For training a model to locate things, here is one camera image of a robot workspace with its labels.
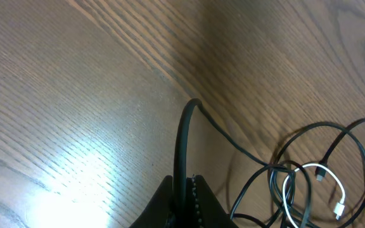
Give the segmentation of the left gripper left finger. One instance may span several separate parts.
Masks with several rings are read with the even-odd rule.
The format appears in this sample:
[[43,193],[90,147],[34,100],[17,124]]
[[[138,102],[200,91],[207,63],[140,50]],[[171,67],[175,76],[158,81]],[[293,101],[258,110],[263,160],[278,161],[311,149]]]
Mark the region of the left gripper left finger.
[[170,227],[171,206],[172,176],[166,175],[141,215],[130,228]]

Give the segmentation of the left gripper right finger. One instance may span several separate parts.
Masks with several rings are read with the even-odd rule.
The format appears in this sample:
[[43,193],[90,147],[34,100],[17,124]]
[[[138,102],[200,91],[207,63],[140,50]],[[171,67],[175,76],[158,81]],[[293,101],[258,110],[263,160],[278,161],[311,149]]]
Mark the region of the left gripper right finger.
[[238,228],[201,175],[186,180],[186,227]]

